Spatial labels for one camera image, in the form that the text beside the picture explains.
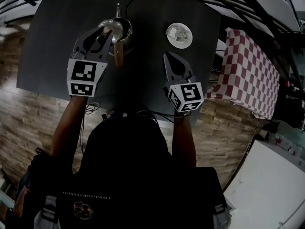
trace checkered tablecloth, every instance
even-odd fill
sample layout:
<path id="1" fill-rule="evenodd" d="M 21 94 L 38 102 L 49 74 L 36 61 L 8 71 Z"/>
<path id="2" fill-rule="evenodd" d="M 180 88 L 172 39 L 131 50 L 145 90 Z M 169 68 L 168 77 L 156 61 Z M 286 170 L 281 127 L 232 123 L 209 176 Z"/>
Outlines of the checkered tablecloth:
<path id="1" fill-rule="evenodd" d="M 271 119 L 280 75 L 259 46 L 241 30 L 228 32 L 222 70 L 205 99 L 228 99 L 257 118 Z"/>

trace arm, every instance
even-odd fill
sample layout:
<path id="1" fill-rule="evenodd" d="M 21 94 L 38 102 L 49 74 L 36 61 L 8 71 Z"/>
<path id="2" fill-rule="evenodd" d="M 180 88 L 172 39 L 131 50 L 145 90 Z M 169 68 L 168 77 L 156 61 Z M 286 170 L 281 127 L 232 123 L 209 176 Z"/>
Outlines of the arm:
<path id="1" fill-rule="evenodd" d="M 181 166 L 196 167 L 196 150 L 188 116 L 175 118 L 173 128 L 173 158 Z"/>
<path id="2" fill-rule="evenodd" d="M 87 97 L 81 96 L 71 98 L 52 139 L 51 155 L 66 159 L 71 166 L 80 135 L 81 121 L 85 114 L 87 100 Z"/>

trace wooden floor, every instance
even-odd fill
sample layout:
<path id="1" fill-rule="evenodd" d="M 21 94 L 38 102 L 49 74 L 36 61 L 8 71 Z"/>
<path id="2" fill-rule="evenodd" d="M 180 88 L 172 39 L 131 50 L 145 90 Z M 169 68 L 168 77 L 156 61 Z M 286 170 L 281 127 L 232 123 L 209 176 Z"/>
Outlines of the wooden floor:
<path id="1" fill-rule="evenodd" d="M 31 20 L 0 28 L 0 164 L 13 184 L 17 184 L 35 155 L 35 148 L 49 152 L 51 139 L 68 102 L 16 88 L 21 48 Z M 85 118 L 84 144 L 106 110 L 99 109 Z M 205 101 L 193 129 L 197 166 L 214 167 L 222 186 L 241 161 L 258 120 L 251 112 L 229 101 Z M 169 149 L 173 127 L 161 126 Z M 73 163 L 81 162 L 78 147 Z"/>

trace person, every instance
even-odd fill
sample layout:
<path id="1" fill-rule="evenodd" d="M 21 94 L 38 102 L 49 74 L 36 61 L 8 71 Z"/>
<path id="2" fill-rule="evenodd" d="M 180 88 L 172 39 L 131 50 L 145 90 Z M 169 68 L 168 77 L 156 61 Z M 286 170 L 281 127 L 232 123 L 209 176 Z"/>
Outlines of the person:
<path id="1" fill-rule="evenodd" d="M 73 174 L 87 101 L 82 96 L 71 98 L 52 138 L 50 155 L 34 157 L 30 187 L 21 191 L 14 210 L 23 227 L 143 225 L 152 218 L 165 223 L 170 213 L 178 216 L 181 212 L 175 208 L 198 201 L 199 196 L 190 199 L 191 192 L 183 188 L 193 189 L 194 179 L 185 171 L 196 167 L 192 129 L 185 113 L 175 112 L 172 155 L 149 112 L 104 120 L 91 132 L 80 170 Z M 191 211 L 192 205 L 184 208 Z"/>

